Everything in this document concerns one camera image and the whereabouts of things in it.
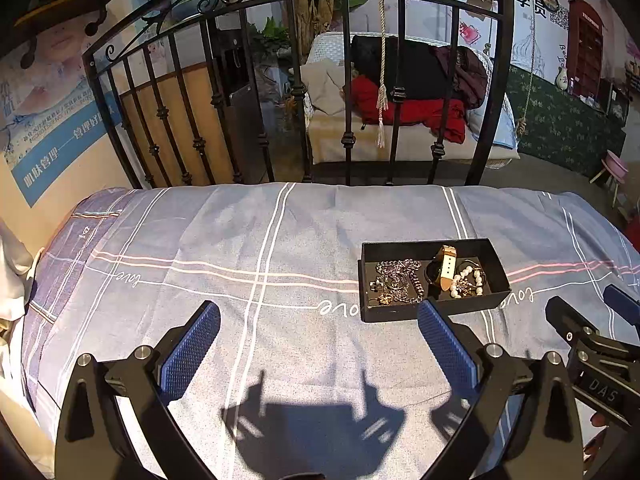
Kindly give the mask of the black jewelry tray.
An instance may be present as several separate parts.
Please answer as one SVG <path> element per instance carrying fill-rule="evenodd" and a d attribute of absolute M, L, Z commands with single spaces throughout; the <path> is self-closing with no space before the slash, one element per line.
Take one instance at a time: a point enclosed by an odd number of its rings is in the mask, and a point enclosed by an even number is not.
<path fill-rule="evenodd" d="M 487 238 L 364 243 L 358 280 L 366 323 L 414 320 L 423 300 L 446 314 L 492 309 L 511 292 Z"/>

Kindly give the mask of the pink stool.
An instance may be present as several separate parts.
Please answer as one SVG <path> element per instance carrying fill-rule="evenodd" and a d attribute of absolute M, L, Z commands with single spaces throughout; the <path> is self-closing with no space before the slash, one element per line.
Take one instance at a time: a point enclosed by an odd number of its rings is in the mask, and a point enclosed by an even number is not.
<path fill-rule="evenodd" d="M 590 184 L 595 184 L 597 180 L 602 178 L 605 174 L 608 175 L 608 187 L 613 188 L 612 207 L 615 208 L 617 204 L 618 194 L 620 194 L 620 188 L 625 183 L 628 168 L 620 156 L 617 156 L 611 150 L 607 150 L 604 157 L 601 159 L 602 168 L 600 171 L 589 180 Z"/>

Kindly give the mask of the blue striped bed sheet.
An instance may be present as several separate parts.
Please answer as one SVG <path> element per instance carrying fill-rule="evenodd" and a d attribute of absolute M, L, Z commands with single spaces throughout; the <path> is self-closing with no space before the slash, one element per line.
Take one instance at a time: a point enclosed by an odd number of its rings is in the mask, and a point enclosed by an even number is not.
<path fill-rule="evenodd" d="M 567 344 L 559 296 L 605 336 L 637 334 L 602 300 L 639 291 L 639 255 L 582 198 L 507 188 L 318 184 L 112 188 L 81 202 L 36 271 L 23 332 L 29 401 L 55 434 L 74 361 L 126 358 L 210 300 L 221 329 L 170 412 L 221 479 L 416 479 L 464 414 L 414 321 L 360 316 L 366 243 L 487 238 L 511 291 L 464 318 L 539 358 Z"/>

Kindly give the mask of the green patterned cloth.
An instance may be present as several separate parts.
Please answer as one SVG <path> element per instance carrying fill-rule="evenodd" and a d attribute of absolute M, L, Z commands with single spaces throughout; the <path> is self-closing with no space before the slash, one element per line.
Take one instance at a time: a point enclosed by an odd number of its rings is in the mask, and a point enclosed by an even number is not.
<path fill-rule="evenodd" d="M 622 154 L 626 133 L 612 120 L 514 65 L 506 82 L 516 119 L 525 119 L 518 150 L 584 176 L 592 176 L 611 151 Z"/>

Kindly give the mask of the white ceramic vase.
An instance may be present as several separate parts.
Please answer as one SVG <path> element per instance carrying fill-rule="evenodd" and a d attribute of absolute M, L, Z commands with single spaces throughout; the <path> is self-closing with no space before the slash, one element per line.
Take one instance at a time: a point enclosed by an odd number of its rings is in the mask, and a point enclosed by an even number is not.
<path fill-rule="evenodd" d="M 567 69 L 564 66 L 559 67 L 554 84 L 555 87 L 560 89 L 561 91 L 566 91 L 568 89 Z"/>

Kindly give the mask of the red blanket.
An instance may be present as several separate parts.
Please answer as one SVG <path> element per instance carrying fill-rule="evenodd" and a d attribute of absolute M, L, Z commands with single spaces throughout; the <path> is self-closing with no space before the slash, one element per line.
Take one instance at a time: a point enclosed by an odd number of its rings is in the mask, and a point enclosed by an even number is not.
<path fill-rule="evenodd" d="M 352 108 L 366 125 L 378 124 L 378 86 L 367 76 L 358 76 L 352 80 L 350 92 Z M 445 101 L 438 100 L 405 100 L 400 106 L 399 125 L 413 126 L 417 124 L 430 128 L 435 136 L 439 135 L 442 125 L 442 112 Z M 466 120 L 465 107 L 462 101 L 449 101 L 444 138 L 455 144 L 465 141 Z"/>

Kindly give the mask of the dark maroon garment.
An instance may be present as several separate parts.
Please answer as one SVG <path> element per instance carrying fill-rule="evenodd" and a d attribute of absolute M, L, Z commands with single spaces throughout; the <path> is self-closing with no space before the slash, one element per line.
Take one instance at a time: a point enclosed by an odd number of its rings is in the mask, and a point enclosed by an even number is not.
<path fill-rule="evenodd" d="M 439 73 L 435 84 L 436 99 L 446 94 L 450 47 L 431 47 Z M 457 47 L 454 76 L 452 76 L 451 96 L 461 101 L 467 110 L 475 110 L 486 96 L 488 76 L 477 55 L 467 47 Z"/>

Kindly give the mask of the red cabinet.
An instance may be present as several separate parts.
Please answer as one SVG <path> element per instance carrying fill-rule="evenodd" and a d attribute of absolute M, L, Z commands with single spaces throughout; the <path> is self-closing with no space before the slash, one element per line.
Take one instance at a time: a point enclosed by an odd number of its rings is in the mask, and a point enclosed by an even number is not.
<path fill-rule="evenodd" d="M 584 0 L 570 0 L 567 77 L 574 96 L 598 96 L 603 55 L 603 22 Z"/>

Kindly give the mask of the black folded garment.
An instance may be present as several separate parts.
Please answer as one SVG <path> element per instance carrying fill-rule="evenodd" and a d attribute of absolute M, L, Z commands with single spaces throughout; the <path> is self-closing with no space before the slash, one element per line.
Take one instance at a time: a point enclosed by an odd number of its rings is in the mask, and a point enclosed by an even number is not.
<path fill-rule="evenodd" d="M 450 47 L 435 47 L 420 41 L 405 39 L 398 48 L 398 38 L 385 39 L 384 84 L 387 96 L 393 88 L 405 90 L 409 100 L 438 100 L 446 94 Z M 356 35 L 350 44 L 350 59 L 359 75 L 375 84 L 380 83 L 382 38 Z"/>

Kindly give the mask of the beige pillow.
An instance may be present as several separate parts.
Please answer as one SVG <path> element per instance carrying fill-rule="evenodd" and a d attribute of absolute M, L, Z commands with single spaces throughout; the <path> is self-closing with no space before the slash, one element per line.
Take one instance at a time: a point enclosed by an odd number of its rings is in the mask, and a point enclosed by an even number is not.
<path fill-rule="evenodd" d="M 330 117 L 346 113 L 345 66 L 328 58 L 307 63 L 300 68 L 311 106 L 315 112 Z"/>

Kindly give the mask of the blue wall poster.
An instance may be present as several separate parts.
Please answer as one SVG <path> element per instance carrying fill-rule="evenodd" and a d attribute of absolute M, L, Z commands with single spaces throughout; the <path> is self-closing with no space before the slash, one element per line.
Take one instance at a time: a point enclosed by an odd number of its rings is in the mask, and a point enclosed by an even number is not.
<path fill-rule="evenodd" d="M 38 114 L 16 115 L 4 128 L 3 154 L 29 206 L 85 150 L 106 135 L 106 125 L 88 84 Z"/>

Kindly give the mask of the black iron bed frame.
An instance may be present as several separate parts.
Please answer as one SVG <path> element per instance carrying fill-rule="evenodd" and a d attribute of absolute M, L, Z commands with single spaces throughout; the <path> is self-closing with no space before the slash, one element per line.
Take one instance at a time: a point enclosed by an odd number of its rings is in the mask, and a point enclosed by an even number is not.
<path fill-rule="evenodd" d="M 260 94 L 268 87 L 270 70 L 278 68 L 279 106 L 300 137 L 300 157 L 302 158 L 303 181 L 312 179 L 311 140 L 306 127 L 305 96 L 307 89 L 302 81 L 302 59 L 300 58 L 298 19 L 296 3 L 299 0 L 151 0 L 130 13 L 114 25 L 82 56 L 88 85 L 105 125 L 122 169 L 134 188 L 149 185 L 171 186 L 171 176 L 165 167 L 160 146 L 155 142 L 152 130 L 146 120 L 139 101 L 138 87 L 134 82 L 131 58 L 140 56 L 156 103 L 156 116 L 162 124 L 171 153 L 179 169 L 181 182 L 190 185 L 193 176 L 186 166 L 169 121 L 169 110 L 160 92 L 160 84 L 151 60 L 151 49 L 161 39 L 168 43 L 171 58 L 171 76 L 176 78 L 181 102 L 186 112 L 194 150 L 200 156 L 206 178 L 210 183 L 216 180 L 213 167 L 206 153 L 204 136 L 198 130 L 194 109 L 191 105 L 176 35 L 185 28 L 197 28 L 201 35 L 201 47 L 207 70 L 209 87 L 212 90 L 212 107 L 217 114 L 224 148 L 232 169 L 232 180 L 243 183 L 247 170 L 242 166 L 234 141 L 240 131 L 237 125 L 228 121 L 228 110 L 232 110 L 232 92 L 224 78 L 229 70 L 224 66 L 224 46 L 232 40 L 240 40 L 242 61 L 239 68 L 238 87 L 253 98 L 247 107 L 254 124 L 254 140 L 262 154 L 260 173 L 269 181 L 276 178 L 270 153 L 269 136 L 262 114 Z M 410 1 L 440 4 L 451 11 L 451 34 L 447 78 L 454 79 L 454 68 L 459 53 L 458 38 L 460 14 L 463 11 L 478 12 L 480 8 L 461 0 L 396 0 L 398 12 L 398 34 L 396 51 L 402 53 L 407 47 L 406 19 L 407 4 Z M 342 17 L 342 35 L 345 76 L 352 76 L 352 31 L 350 30 L 350 0 L 337 0 Z M 257 38 L 256 30 L 250 28 L 247 12 L 255 6 L 277 3 L 284 7 L 288 43 L 267 52 L 259 61 L 252 47 Z"/>

